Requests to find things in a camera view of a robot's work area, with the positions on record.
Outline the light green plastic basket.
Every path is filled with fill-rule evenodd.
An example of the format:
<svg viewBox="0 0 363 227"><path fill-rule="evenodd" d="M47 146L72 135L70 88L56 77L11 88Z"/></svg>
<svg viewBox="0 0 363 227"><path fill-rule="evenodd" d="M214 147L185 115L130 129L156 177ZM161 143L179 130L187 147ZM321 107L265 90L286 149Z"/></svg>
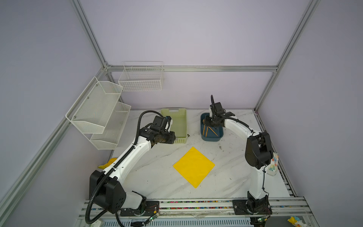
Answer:
<svg viewBox="0 0 363 227"><path fill-rule="evenodd" d="M170 116L173 120L171 131L175 132L176 140L174 143L187 142L187 109L185 108L163 108L161 109L163 116Z"/></svg>

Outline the yellow paper napkin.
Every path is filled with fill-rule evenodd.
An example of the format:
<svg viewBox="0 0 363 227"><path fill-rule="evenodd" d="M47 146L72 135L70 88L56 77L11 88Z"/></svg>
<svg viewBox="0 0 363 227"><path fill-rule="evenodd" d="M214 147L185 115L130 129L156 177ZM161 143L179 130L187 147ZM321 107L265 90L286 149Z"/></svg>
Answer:
<svg viewBox="0 0 363 227"><path fill-rule="evenodd" d="M192 147L173 167L194 188L198 188L215 164Z"/></svg>

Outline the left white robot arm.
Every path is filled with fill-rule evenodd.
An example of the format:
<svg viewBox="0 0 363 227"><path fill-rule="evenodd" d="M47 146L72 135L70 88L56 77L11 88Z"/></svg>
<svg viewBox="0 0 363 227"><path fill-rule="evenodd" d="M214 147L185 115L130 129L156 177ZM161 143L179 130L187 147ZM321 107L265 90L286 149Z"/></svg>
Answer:
<svg viewBox="0 0 363 227"><path fill-rule="evenodd" d="M174 144L176 140L175 132L171 131L171 116L158 113L153 122L141 127L142 116L146 113L156 112L145 111L140 115L133 143L110 166L90 176L88 209L94 204L112 214L121 209L143 209L145 196L126 191L123 183L136 163L155 145Z"/></svg>

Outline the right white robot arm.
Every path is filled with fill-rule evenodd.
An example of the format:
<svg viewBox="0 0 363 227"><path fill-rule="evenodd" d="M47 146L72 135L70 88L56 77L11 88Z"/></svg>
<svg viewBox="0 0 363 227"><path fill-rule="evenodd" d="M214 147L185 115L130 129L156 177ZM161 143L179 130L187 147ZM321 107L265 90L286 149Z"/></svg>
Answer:
<svg viewBox="0 0 363 227"><path fill-rule="evenodd" d="M209 116L205 117L207 127L224 127L246 141L245 159L251 167L251 184L247 192L246 208L250 214L257 214L268 208L269 193L265 189L266 168L273 159L273 148L267 132L254 131L248 124L234 118L220 102L211 98Z"/></svg>

